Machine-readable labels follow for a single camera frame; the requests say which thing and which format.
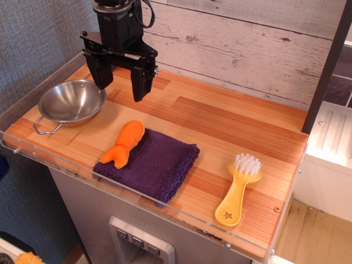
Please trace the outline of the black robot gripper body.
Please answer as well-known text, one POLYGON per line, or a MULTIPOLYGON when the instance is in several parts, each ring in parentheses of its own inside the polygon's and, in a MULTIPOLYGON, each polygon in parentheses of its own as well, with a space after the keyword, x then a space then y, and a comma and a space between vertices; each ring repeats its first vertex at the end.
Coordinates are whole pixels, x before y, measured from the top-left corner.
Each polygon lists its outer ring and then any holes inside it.
POLYGON ((158 74, 158 52, 144 43, 144 29, 155 22, 152 6, 150 22, 143 21, 141 5, 94 5, 99 31, 83 31, 84 54, 101 57, 112 66, 129 69, 143 68, 154 78, 158 74))

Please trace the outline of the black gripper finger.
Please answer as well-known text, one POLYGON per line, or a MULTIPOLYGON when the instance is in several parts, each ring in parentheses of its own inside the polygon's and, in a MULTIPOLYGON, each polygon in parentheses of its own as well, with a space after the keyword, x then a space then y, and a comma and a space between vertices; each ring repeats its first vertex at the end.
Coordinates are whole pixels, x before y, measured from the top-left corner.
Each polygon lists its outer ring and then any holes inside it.
POLYGON ((148 70, 133 68, 131 70, 131 83, 135 102, 140 102, 150 91, 153 77, 148 70))
POLYGON ((104 90, 113 81, 111 65, 101 57, 94 57, 87 53, 84 56, 96 86, 104 90))

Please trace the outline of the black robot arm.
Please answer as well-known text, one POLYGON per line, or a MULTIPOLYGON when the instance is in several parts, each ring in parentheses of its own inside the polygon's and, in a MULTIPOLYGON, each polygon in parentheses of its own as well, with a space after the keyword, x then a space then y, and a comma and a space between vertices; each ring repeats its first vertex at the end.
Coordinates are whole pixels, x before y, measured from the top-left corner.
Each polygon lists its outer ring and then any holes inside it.
POLYGON ((142 19, 141 1, 94 1, 99 31, 83 31, 84 56, 95 84, 101 90, 113 81, 113 66, 130 70, 134 101, 141 101, 150 91, 158 74, 158 52, 144 43, 144 29, 150 23, 142 19))

